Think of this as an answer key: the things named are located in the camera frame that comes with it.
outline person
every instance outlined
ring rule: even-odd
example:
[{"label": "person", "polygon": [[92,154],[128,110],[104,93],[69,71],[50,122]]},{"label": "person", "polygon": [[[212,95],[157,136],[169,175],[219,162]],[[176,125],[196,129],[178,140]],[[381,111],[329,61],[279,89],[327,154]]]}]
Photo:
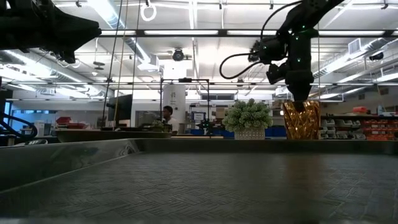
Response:
[{"label": "person", "polygon": [[167,124],[172,126],[172,134],[176,135],[178,133],[180,124],[175,118],[172,117],[172,115],[173,115],[173,108],[171,106],[163,107],[163,118]]}]

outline computer monitor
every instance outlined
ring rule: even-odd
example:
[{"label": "computer monitor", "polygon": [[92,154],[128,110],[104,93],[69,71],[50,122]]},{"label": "computer monitor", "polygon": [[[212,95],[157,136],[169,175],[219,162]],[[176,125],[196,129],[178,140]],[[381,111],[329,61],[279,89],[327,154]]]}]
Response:
[{"label": "computer monitor", "polygon": [[[116,102],[118,102],[118,110],[115,119]],[[131,119],[132,95],[119,96],[110,98],[106,104],[108,109],[108,121],[115,121],[115,127],[119,126],[120,120]]]}]

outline gold vase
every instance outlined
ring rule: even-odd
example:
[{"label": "gold vase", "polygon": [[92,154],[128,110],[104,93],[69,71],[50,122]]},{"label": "gold vase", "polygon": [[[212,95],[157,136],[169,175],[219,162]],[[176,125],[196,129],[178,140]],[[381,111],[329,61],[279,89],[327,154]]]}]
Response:
[{"label": "gold vase", "polygon": [[283,104],[287,139],[319,139],[320,104],[318,101],[295,101]]}]

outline table surface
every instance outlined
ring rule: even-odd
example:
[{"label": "table surface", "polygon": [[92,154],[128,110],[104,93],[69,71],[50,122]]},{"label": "table surface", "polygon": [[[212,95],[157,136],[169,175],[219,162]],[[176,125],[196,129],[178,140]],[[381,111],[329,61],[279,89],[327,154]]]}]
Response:
[{"label": "table surface", "polygon": [[386,155],[137,153],[0,194],[0,217],[204,220],[398,217]]}]

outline white planter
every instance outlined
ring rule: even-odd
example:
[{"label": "white planter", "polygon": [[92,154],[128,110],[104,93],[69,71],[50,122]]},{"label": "white planter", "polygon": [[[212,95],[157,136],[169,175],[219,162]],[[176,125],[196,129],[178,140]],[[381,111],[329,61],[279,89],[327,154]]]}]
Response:
[{"label": "white planter", "polygon": [[235,131],[236,140],[264,140],[265,138],[264,128],[245,128],[241,131]]}]

